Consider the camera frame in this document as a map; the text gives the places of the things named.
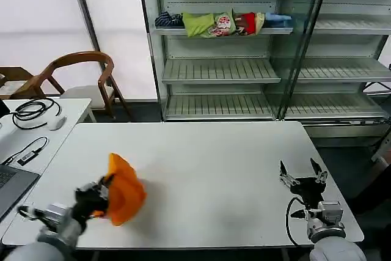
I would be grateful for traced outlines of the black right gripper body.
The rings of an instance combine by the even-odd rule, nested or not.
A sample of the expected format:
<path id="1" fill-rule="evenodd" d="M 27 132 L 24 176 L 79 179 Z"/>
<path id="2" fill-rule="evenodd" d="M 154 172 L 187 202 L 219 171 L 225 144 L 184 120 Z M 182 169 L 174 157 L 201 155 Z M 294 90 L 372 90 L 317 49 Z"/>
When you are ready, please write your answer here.
<path id="1" fill-rule="evenodd" d="M 301 197 L 307 209 L 316 209 L 318 203 L 323 201 L 322 193 L 326 184 L 317 182 L 315 177 L 297 178 L 289 189 L 291 193 Z"/>

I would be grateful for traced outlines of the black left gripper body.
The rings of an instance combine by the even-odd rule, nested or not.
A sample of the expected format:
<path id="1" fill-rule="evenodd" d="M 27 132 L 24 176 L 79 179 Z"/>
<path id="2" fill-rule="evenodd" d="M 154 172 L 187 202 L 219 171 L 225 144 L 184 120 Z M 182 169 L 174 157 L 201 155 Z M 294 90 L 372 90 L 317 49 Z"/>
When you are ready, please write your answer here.
<path id="1" fill-rule="evenodd" d="M 108 210 L 109 201 L 103 200 L 94 191 L 75 191 L 74 215 L 82 217 L 103 216 Z"/>

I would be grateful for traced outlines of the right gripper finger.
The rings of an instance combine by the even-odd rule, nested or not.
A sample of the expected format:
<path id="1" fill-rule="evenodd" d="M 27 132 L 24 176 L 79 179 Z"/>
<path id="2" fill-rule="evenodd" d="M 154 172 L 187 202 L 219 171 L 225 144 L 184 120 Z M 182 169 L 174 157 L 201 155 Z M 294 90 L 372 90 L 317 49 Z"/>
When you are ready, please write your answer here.
<path id="1" fill-rule="evenodd" d="M 327 180 L 327 171 L 323 171 L 321 166 L 313 158 L 310 159 L 310 162 L 316 175 L 315 182 L 325 184 Z"/>
<path id="2" fill-rule="evenodd" d="M 292 187 L 296 185 L 296 179 L 287 172 L 283 161 L 280 161 L 279 179 L 287 187 Z"/>

